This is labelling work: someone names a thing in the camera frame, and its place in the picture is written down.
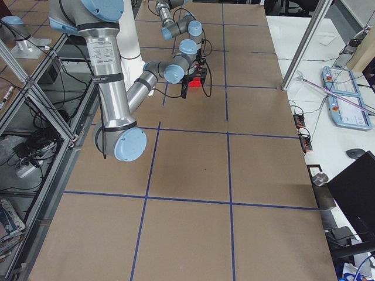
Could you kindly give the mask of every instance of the cable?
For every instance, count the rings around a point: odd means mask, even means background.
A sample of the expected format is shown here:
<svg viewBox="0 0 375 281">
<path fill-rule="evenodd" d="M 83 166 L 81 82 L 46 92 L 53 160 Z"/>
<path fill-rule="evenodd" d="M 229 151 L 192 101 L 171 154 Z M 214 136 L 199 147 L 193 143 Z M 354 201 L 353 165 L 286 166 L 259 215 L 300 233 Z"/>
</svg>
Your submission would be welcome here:
<svg viewBox="0 0 375 281">
<path fill-rule="evenodd" d="M 302 114 L 304 114 L 304 110 L 301 107 L 299 107 L 297 105 L 294 105 L 294 104 L 291 104 L 291 107 L 294 107 L 294 110 L 293 110 L 294 114 L 296 114 L 296 112 L 295 112 L 296 108 L 300 109 L 302 111 Z"/>
<path fill-rule="evenodd" d="M 97 84 L 97 88 L 99 89 L 98 91 L 98 98 L 99 98 L 99 107 L 100 107 L 100 120 L 101 120 L 101 153 L 103 154 L 103 158 L 106 159 L 107 155 L 105 154 L 104 150 L 105 147 L 107 146 L 106 144 L 106 139 L 105 139 L 105 130 L 104 130 L 104 118 L 103 118 L 103 105 L 101 103 L 101 97 L 100 93 L 104 96 L 99 84 Z"/>
<path fill-rule="evenodd" d="M 210 69 L 210 66 L 209 66 L 209 64 L 207 63 L 207 61 L 205 62 L 205 65 L 207 65 L 207 69 L 208 69 L 209 74 L 210 74 L 210 94 L 207 95 L 206 90 L 204 89 L 204 85 L 203 85 L 203 84 L 202 84 L 202 90 L 203 90 L 205 96 L 206 96 L 207 98 L 209 98 L 209 97 L 211 97 L 211 95 L 212 95 L 212 73 L 211 73 L 211 69 Z"/>
<path fill-rule="evenodd" d="M 0 167 L 3 166 L 3 165 L 5 165 L 5 164 L 7 164 L 8 161 L 11 160 L 15 155 L 16 155 L 16 153 L 13 152 L 13 153 L 11 154 L 11 156 L 10 156 L 5 162 L 3 162 L 2 164 L 0 164 Z"/>
<path fill-rule="evenodd" d="M 94 71 L 93 71 L 93 69 L 91 68 L 90 62 L 88 61 L 88 58 L 87 58 L 87 57 L 85 56 L 85 54 L 83 53 L 82 49 L 79 48 L 79 46 L 74 42 L 74 40 L 73 40 L 72 38 L 70 38 L 69 35 L 67 35 L 67 38 L 68 38 L 68 40 L 70 41 L 70 43 L 72 43 L 73 46 L 76 47 L 76 48 L 78 49 L 78 51 L 81 53 L 81 55 L 82 55 L 84 61 L 85 61 L 86 64 L 87 64 L 88 69 L 90 70 L 91 75 L 94 76 Z"/>
<path fill-rule="evenodd" d="M 335 240 L 338 241 L 338 240 L 342 240 L 342 239 L 354 237 L 355 235 L 362 235 L 362 234 L 367 234 L 367 233 L 369 233 L 369 232 L 368 231 L 360 232 L 360 233 L 356 233 L 356 234 L 351 234 L 351 235 L 348 235 L 348 236 L 344 236 L 342 238 L 335 238 Z"/>
<path fill-rule="evenodd" d="M 177 13 L 178 11 L 185 11 L 185 12 L 189 13 L 190 16 L 192 16 L 192 18 L 193 18 L 194 20 L 197 20 L 197 19 L 195 18 L 195 16 L 194 16 L 189 10 L 187 10 L 187 9 L 185 9 L 185 8 L 178 8 L 178 9 L 175 9 L 175 12 L 173 13 L 173 21 L 174 21 L 174 22 L 176 22 L 176 20 L 175 20 L 175 15 L 176 15 L 176 13 Z"/>
<path fill-rule="evenodd" d="M 152 88 L 151 90 L 154 90 L 154 91 L 160 92 L 161 94 L 163 94 L 164 96 L 166 96 L 166 97 L 168 97 L 168 98 L 180 98 L 180 97 L 181 97 L 181 95 L 178 95 L 178 96 L 175 96 L 175 97 L 173 97 L 173 96 L 171 96 L 171 95 L 167 95 L 167 94 L 165 94 L 163 91 L 161 91 L 161 90 L 159 90 L 159 89 L 156 89 L 156 88 Z"/>
<path fill-rule="evenodd" d="M 157 13 L 155 13 L 155 12 L 153 12 L 153 11 L 151 10 L 151 8 L 150 8 L 150 0 L 147 0 L 147 8 L 148 8 L 148 10 L 149 10 L 152 14 L 154 14 L 155 16 L 159 16 Z"/>
<path fill-rule="evenodd" d="M 369 105 L 367 105 L 367 104 L 365 104 L 365 106 L 367 106 L 367 107 L 369 107 L 369 108 L 375 110 L 375 108 L 373 108 L 373 107 L 371 107 L 371 106 L 369 106 Z"/>
<path fill-rule="evenodd" d="M 319 115 L 318 115 L 318 118 L 316 120 L 316 124 L 315 124 L 315 127 L 314 127 L 314 131 L 312 132 L 312 135 L 311 135 L 311 143 L 312 143 L 312 138 L 314 137 L 314 134 L 315 134 L 315 131 L 316 131 L 316 128 L 318 127 L 318 122 L 319 122 L 319 118 L 321 117 L 321 113 L 322 113 L 322 109 L 323 109 L 323 104 L 325 102 L 325 100 L 328 98 L 328 95 L 323 99 L 322 103 L 321 103 L 321 106 L 320 106 L 320 110 L 319 110 Z"/>
<path fill-rule="evenodd" d="M 284 58 L 282 58 L 282 59 L 279 59 L 279 58 L 277 58 L 278 60 L 293 60 L 293 59 L 284 59 Z M 322 61 L 322 62 L 327 62 L 327 61 L 331 61 L 331 60 L 337 60 L 338 59 L 338 57 L 335 57 L 334 59 L 329 59 L 329 60 L 307 60 L 307 59 L 305 59 L 305 60 L 302 60 L 302 61 Z"/>
<path fill-rule="evenodd" d="M 323 107 L 323 104 L 324 104 L 324 102 L 325 102 L 325 100 L 326 100 L 327 98 L 328 98 L 328 95 L 326 95 L 326 96 L 324 97 L 324 99 L 322 100 L 320 106 L 319 106 L 317 109 L 315 109 L 315 110 L 313 110 L 313 111 L 305 112 L 304 114 L 312 114 L 312 113 L 314 113 L 314 112 L 320 110 L 320 109 Z"/>
<path fill-rule="evenodd" d="M 13 87 L 15 87 L 15 88 L 17 88 L 17 89 L 19 89 L 19 90 L 22 89 L 21 87 L 18 87 L 17 85 L 15 85 L 14 83 L 10 82 L 8 79 L 6 79 L 6 78 L 4 78 L 4 77 L 1 77 L 1 76 L 0 76 L 0 79 L 5 80 L 5 81 L 8 82 L 11 86 L 13 86 Z"/>
<path fill-rule="evenodd" d="M 358 269 L 357 269 L 357 272 L 356 272 L 356 274 L 355 274 L 355 276 L 354 276 L 354 279 L 353 279 L 353 281 L 356 281 L 357 280 L 357 277 L 358 277 L 358 275 L 359 275 L 359 272 L 360 272 L 360 270 L 362 269 L 362 267 L 363 267 L 363 265 L 370 259 L 370 258 L 373 258 L 375 256 L 375 254 L 374 255 L 370 255 L 370 256 L 368 256 L 366 259 L 364 259 L 364 261 L 360 264 L 360 266 L 358 266 Z"/>
</svg>

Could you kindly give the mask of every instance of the white table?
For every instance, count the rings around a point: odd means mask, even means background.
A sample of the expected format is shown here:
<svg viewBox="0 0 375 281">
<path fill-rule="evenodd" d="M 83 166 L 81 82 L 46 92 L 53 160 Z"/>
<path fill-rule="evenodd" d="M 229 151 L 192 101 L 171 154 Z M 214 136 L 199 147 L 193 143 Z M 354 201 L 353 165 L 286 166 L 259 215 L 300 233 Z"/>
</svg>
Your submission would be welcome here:
<svg viewBox="0 0 375 281">
<path fill-rule="evenodd" d="M 268 16 L 267 21 L 270 26 L 275 51 L 279 58 L 281 73 L 284 76 L 305 33 L 309 19 Z M 319 42 L 326 36 L 334 39 L 325 46 Z M 345 43 L 332 21 L 324 19 L 305 53 L 304 61 L 300 64 L 299 71 L 303 73 L 307 80 L 323 86 L 322 68 L 324 66 L 332 66 L 335 60 L 330 59 L 337 58 L 344 46 Z M 354 73 L 354 75 L 359 77 L 362 73 Z M 357 79 L 357 83 L 368 85 L 363 76 Z M 375 107 L 375 93 L 370 88 L 360 87 L 360 90 L 365 103 Z M 293 81 L 288 89 L 289 100 L 294 101 L 304 112 L 318 109 L 325 95 L 325 92 L 300 81 Z M 310 133 L 314 131 L 318 115 L 319 111 L 305 115 L 306 127 Z M 371 116 L 370 120 L 375 127 L 375 116 Z M 362 148 L 365 151 L 370 150 L 375 153 L 375 129 L 363 132 L 335 126 L 330 117 L 327 102 L 325 102 L 313 135 L 312 148 L 313 151 L 308 152 L 305 156 L 306 164 L 319 164 L 323 172 L 332 179 L 354 162 L 353 159 L 350 159 L 345 154 L 348 149 Z M 332 210 L 332 214 L 338 227 L 348 226 L 353 233 L 356 233 L 338 207 Z"/>
</svg>

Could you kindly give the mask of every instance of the light blue joint cap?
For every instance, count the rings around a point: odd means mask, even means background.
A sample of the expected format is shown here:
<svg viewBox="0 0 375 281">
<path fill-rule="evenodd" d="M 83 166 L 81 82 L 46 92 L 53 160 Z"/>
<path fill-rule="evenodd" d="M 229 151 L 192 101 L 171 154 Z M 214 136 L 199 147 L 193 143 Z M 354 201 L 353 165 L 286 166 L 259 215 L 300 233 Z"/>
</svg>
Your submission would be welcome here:
<svg viewBox="0 0 375 281">
<path fill-rule="evenodd" d="M 190 13 L 190 12 L 186 13 L 183 17 L 185 18 L 187 16 L 192 16 L 193 18 L 195 18 L 195 15 L 193 13 Z"/>
<path fill-rule="evenodd" d="M 51 17 L 49 17 L 49 24 L 51 28 L 56 29 L 60 32 L 80 36 L 78 34 L 77 28 L 67 25 L 66 23 L 59 22 L 58 20 L 55 20 Z"/>
<path fill-rule="evenodd" d="M 1 20 L 9 25 L 23 25 L 22 19 L 18 16 L 4 16 Z"/>
<path fill-rule="evenodd" d="M 177 64 L 171 64 L 164 70 L 164 79 L 172 84 L 180 82 L 184 75 L 185 71 Z"/>
<path fill-rule="evenodd" d="M 146 70 L 146 68 L 147 68 L 147 66 L 150 64 L 150 63 L 153 63 L 154 61 L 149 61 L 148 63 L 145 63 L 144 65 L 143 65 L 143 71 L 145 71 Z"/>
<path fill-rule="evenodd" d="M 202 34 L 202 24 L 197 20 L 193 20 L 189 23 L 187 31 L 191 36 L 200 36 Z"/>
<path fill-rule="evenodd" d="M 98 19 L 116 22 L 124 12 L 123 0 L 81 0 L 82 4 Z"/>
<path fill-rule="evenodd" d="M 169 31 L 168 28 L 162 28 L 162 36 L 164 40 L 171 40 L 172 39 L 172 34 Z"/>
<path fill-rule="evenodd" d="M 197 44 L 191 39 L 184 39 L 180 43 L 179 50 L 184 54 L 196 54 Z"/>
<path fill-rule="evenodd" d="M 138 127 L 133 127 L 118 137 L 114 154 L 117 160 L 134 161 L 142 155 L 146 145 L 147 137 L 145 132 Z"/>
</svg>

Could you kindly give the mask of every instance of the cardboard table surface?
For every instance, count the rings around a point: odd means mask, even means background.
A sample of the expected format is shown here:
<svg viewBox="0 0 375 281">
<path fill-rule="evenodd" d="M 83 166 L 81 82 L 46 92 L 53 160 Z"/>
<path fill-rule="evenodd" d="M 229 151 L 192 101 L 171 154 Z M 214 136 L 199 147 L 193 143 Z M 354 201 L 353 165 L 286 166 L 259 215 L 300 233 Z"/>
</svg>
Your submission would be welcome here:
<svg viewBox="0 0 375 281">
<path fill-rule="evenodd" d="M 212 96 L 147 97 L 131 163 L 89 133 L 30 281 L 336 279 L 263 7 L 184 8 L 213 45 Z M 136 24 L 145 61 L 178 51 L 145 2 Z"/>
</svg>

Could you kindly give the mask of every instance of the black monitor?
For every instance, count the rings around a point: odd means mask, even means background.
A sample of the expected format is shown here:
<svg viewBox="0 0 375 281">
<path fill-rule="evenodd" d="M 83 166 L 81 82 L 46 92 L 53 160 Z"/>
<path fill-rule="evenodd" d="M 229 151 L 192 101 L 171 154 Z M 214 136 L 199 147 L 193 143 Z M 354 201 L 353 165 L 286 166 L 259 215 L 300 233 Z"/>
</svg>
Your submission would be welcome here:
<svg viewBox="0 0 375 281">
<path fill-rule="evenodd" d="M 355 231 L 361 246 L 347 247 L 341 256 L 375 251 L 375 156 L 366 152 L 328 183 L 336 203 Z"/>
</svg>

